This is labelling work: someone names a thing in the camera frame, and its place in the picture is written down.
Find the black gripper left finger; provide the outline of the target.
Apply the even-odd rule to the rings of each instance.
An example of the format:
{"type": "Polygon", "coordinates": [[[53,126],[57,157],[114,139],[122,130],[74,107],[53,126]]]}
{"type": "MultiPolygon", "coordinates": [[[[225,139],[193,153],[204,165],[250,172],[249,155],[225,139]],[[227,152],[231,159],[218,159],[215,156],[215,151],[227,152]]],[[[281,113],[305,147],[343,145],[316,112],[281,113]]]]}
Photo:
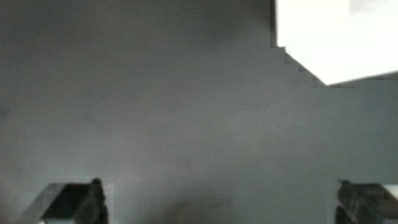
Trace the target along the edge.
{"type": "Polygon", "coordinates": [[[50,183],[16,224],[108,224],[101,179],[87,183],[50,183]]]}

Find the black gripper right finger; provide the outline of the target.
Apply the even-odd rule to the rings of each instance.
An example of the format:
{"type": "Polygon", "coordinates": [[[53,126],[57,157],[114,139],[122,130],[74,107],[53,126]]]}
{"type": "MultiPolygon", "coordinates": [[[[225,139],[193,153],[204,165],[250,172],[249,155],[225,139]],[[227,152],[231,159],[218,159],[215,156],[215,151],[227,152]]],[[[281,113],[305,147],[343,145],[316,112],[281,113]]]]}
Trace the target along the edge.
{"type": "Polygon", "coordinates": [[[398,184],[339,184],[334,224],[398,224],[398,184]]]}

